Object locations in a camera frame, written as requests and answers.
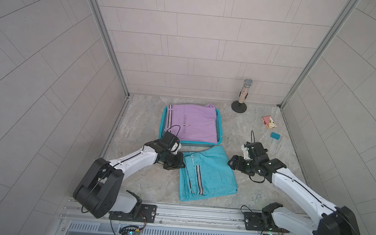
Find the teal pants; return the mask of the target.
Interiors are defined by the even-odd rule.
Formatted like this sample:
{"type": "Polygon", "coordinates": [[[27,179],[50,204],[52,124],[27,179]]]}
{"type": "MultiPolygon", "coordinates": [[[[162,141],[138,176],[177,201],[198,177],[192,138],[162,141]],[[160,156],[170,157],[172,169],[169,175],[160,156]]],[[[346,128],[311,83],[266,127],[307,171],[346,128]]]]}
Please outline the teal pants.
{"type": "Polygon", "coordinates": [[[201,152],[184,152],[183,156],[185,167],[179,172],[179,196],[182,202],[237,193],[238,184],[222,146],[201,152]]]}

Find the purple pants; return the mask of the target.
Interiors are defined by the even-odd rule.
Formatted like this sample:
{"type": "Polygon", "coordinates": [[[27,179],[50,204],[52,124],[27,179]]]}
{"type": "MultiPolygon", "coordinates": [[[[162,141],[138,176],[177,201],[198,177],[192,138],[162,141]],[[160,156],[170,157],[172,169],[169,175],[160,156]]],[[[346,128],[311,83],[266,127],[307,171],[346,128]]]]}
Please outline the purple pants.
{"type": "Polygon", "coordinates": [[[217,113],[214,105],[168,105],[164,131],[175,134],[179,140],[216,144],[217,113]]]}

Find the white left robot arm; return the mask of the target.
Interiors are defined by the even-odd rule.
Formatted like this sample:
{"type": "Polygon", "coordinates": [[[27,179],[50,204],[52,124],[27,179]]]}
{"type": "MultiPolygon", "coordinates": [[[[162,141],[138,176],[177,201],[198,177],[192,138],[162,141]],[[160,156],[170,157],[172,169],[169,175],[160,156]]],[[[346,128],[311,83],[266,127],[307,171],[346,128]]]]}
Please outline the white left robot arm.
{"type": "Polygon", "coordinates": [[[121,220],[135,220],[141,216],[142,200],[131,191],[120,191],[125,179],[139,170],[156,163],[165,170],[185,168],[181,143],[167,131],[162,138],[147,142],[127,156],[93,162],[74,191],[73,198],[80,203],[81,212],[101,218],[107,213],[121,220]]]}

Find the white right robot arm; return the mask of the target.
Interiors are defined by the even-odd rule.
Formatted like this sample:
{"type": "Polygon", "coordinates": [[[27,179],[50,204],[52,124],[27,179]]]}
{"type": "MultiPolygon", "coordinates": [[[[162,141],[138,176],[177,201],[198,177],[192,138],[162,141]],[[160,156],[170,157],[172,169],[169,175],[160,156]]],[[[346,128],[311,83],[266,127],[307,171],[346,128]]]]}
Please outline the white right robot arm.
{"type": "Polygon", "coordinates": [[[260,142],[248,142],[241,149],[242,156],[235,155],[229,160],[230,168],[249,177],[260,175],[284,191],[307,214],[301,216],[274,202],[261,213],[246,212],[247,229],[259,227],[260,235],[273,231],[289,231],[294,235],[361,235],[352,210],[329,202],[301,182],[282,161],[269,159],[267,149],[260,142]]]}

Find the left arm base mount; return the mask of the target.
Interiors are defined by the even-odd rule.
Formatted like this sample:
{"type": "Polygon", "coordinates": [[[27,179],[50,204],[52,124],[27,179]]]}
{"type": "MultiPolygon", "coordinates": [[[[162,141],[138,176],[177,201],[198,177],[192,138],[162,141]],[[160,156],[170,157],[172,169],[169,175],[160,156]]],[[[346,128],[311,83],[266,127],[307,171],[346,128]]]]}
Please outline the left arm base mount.
{"type": "Polygon", "coordinates": [[[109,212],[109,219],[128,222],[153,223],[157,212],[157,205],[141,204],[140,208],[135,207],[130,213],[109,212]]]}

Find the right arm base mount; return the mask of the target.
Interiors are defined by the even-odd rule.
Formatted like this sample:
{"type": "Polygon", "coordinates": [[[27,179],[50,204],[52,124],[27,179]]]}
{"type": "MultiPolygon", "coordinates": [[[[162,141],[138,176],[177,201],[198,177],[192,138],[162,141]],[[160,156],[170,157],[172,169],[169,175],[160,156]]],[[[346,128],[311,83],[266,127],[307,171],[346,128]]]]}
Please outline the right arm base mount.
{"type": "Polygon", "coordinates": [[[281,229],[275,227],[274,225],[267,225],[262,219],[261,213],[252,213],[250,211],[243,212],[244,224],[247,231],[264,231],[264,232],[274,232],[282,233],[281,229]]]}

